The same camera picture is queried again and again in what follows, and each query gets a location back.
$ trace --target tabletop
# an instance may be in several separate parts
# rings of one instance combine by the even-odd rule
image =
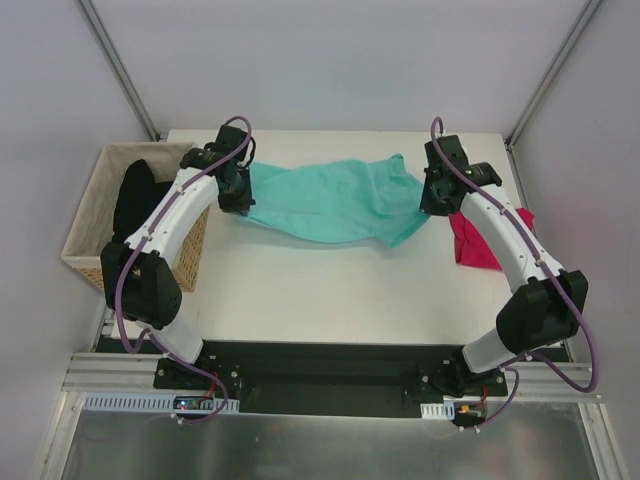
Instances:
[[[172,130],[167,141],[202,147],[216,134]],[[459,135],[470,162],[489,162],[519,207],[502,137]],[[427,133],[257,130],[253,136],[256,162],[296,168],[400,153],[407,170],[424,180]],[[441,345],[489,331],[509,298],[501,272],[456,265],[444,217],[431,217],[391,249],[375,239],[304,241],[223,214],[214,204],[196,290],[184,294],[182,308],[207,340]],[[137,335],[126,323],[127,334]]]

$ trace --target folded red fabric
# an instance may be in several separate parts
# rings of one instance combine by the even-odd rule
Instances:
[[[518,208],[518,215],[529,230],[533,229],[533,213],[526,208]],[[502,270],[496,257],[489,249],[476,227],[467,220],[462,212],[449,216],[449,223],[455,235],[456,263],[469,267]]]

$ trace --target basket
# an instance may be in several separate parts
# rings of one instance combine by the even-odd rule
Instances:
[[[62,260],[104,291],[100,252],[113,235],[113,212],[127,168],[143,158],[156,181],[170,181],[178,173],[183,155],[194,146],[192,143],[150,142],[105,146],[80,202],[62,250]],[[208,215],[207,208],[186,236],[171,267],[178,285],[185,292],[192,292],[196,286]]]

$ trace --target white wall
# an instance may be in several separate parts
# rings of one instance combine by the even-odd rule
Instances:
[[[95,0],[159,129],[507,134],[585,0]]]
[[[605,2],[516,146],[538,235],[589,279],[586,316],[632,478],[640,478],[639,22],[637,0]]]
[[[0,477],[29,475],[99,296],[60,261],[101,146],[144,140],[72,1],[0,16]]]

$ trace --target metal post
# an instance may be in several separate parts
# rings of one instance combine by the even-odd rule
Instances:
[[[538,109],[541,101],[549,92],[551,85],[560,72],[560,69],[566,63],[567,58],[569,58],[569,55],[573,51],[574,47],[582,37],[582,34],[591,23],[591,20],[593,20],[595,13],[598,11],[604,1],[605,0],[588,0],[585,6],[582,8],[580,15],[578,15],[578,18],[571,27],[571,30],[569,30],[569,33],[562,42],[560,49],[551,62],[551,65],[549,65],[549,68],[547,68],[547,71],[542,76],[542,80],[540,80],[540,83],[538,83],[538,86],[533,92],[533,95],[527,103],[524,111],[520,115],[520,118],[516,122],[516,125],[511,131],[511,134],[507,136],[507,148],[512,148],[522,135],[522,132],[529,124],[531,117]]]
[[[131,77],[127,73],[127,69],[122,63],[122,59],[116,50],[115,45],[111,41],[107,29],[102,23],[102,19],[96,10],[95,5],[92,0],[77,0],[78,7],[80,8],[80,12],[84,16],[89,28],[93,32],[93,35],[98,43],[98,46],[104,53],[104,56],[107,60],[107,63],[111,67],[111,71],[113,72],[116,80],[120,84],[122,88],[122,92],[124,93],[129,105],[133,109],[140,125],[145,130],[149,139],[157,142],[160,141],[160,133],[156,129],[151,117],[149,116],[149,112],[146,107],[142,103],[140,99],[140,95],[136,90],[135,85],[133,84]]]

